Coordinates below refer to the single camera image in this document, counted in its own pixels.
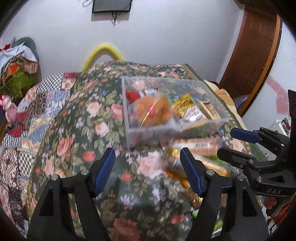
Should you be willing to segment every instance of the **pink heart decal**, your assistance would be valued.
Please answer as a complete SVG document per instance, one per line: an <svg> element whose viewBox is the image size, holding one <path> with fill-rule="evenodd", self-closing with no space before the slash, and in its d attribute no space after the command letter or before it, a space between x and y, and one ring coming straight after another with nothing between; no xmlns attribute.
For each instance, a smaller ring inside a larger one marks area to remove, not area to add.
<svg viewBox="0 0 296 241"><path fill-rule="evenodd" d="M276 97L276 113L280 115L289 114L289 103L285 101L282 95Z"/></svg>

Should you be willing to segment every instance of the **yellow foam tube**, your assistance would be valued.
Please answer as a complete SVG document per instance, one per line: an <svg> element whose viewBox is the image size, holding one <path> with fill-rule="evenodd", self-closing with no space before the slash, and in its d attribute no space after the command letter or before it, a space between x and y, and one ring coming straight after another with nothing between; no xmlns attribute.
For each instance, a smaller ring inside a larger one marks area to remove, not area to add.
<svg viewBox="0 0 296 241"><path fill-rule="evenodd" d="M90 56L87 58L82 71L86 71L91 67L91 64L93 63L95 57L101 52L101 51L107 51L110 53L116 60L123 60L122 55L119 53L117 49L115 49L111 44L109 43L102 43L98 47L95 48L95 50L90 54Z"/></svg>

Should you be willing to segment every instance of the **transparent storage box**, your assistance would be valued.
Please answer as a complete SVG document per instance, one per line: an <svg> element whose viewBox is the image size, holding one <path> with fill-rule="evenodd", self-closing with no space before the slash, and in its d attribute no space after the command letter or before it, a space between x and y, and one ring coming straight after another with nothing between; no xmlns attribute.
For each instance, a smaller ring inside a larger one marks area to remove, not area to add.
<svg viewBox="0 0 296 241"><path fill-rule="evenodd" d="M128 115L128 106L130 103L126 98L126 93L137 90L149 90L152 88L158 88L159 92L168 95L171 102L175 102L186 93L189 93L191 99L196 104L200 101L206 101L212 104L221 118L208 121L196 121L194 123L170 123L159 126L132 128ZM219 128L229 120L229 116L224 111L218 97L208 85L201 80L123 77L122 99L127 148L166 143L172 139L203 137L217 132Z"/></svg>

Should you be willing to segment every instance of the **door frame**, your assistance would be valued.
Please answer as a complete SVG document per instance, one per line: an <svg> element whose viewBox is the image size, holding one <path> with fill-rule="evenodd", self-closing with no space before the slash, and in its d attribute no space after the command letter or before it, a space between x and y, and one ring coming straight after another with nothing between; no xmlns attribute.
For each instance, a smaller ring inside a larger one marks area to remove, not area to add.
<svg viewBox="0 0 296 241"><path fill-rule="evenodd" d="M240 43L241 38L242 38L244 26L245 26L245 23L246 23L246 18L247 18L247 11L245 9L244 16L243 16L243 19L242 19L242 25L241 25L241 28L240 28L240 31L239 31L239 35L237 37L237 42L236 42L235 47L233 49L233 52L232 52L231 58L230 58L230 60L228 62L228 65L226 67L226 70L225 70L225 72L223 74L223 77L222 77L221 81L219 82L219 88L223 84L223 82L225 81L226 76L228 75L228 72L230 71L230 69L232 67L236 52L237 52L237 50L239 48L239 43ZM275 29L275 33L274 33L274 40L272 42L272 46L271 46L271 50L270 50L268 59L266 61L264 69L263 69L263 71L262 71L262 73L261 73L255 87L253 88L253 90L250 93L249 97L247 98L246 102L243 104L243 106L238 111L238 114L240 116L243 116L246 113L246 111L249 109L249 107L251 106L251 104L253 103L253 101L255 100L257 95L259 94L263 84L265 83L265 81L266 81L266 79L267 79L267 77L269 75L269 72L270 72L270 70L272 68L273 62L274 62L276 54L277 54L277 50L279 48L279 43L280 43L280 40L281 40L282 25L283 25L283 22L282 22L280 16L277 14L276 15L276 29Z"/></svg>

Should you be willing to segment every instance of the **pink stuffed toy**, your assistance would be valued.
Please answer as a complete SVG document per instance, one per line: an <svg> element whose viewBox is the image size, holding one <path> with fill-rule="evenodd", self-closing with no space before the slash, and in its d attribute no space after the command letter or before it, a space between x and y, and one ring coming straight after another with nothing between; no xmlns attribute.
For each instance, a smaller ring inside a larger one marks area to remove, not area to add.
<svg viewBox="0 0 296 241"><path fill-rule="evenodd" d="M16 104L11 101L9 96L0 94L0 106L3 107L7 122L11 127L11 124L15 122L15 116L17 113Z"/></svg>

